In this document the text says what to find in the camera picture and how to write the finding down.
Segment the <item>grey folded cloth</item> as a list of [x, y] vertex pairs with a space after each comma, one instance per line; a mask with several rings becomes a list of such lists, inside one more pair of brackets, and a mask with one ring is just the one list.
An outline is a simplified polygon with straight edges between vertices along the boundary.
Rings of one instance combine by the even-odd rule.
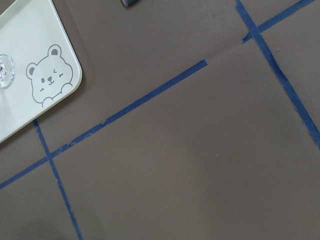
[[125, 7], [130, 7], [131, 5], [137, 3], [139, 0], [121, 0]]

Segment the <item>cream bear tray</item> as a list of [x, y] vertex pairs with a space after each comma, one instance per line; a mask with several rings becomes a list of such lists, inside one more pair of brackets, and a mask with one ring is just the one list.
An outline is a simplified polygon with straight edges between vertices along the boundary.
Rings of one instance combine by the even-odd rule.
[[14, 78], [0, 91], [0, 139], [72, 94], [82, 68], [51, 0], [16, 0], [0, 16], [0, 52]]

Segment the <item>clear wine glass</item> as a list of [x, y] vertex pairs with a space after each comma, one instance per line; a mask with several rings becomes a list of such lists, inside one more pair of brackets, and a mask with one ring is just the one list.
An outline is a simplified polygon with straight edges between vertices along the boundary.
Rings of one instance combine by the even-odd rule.
[[7, 54], [0, 55], [0, 88], [8, 88], [15, 78], [15, 62]]

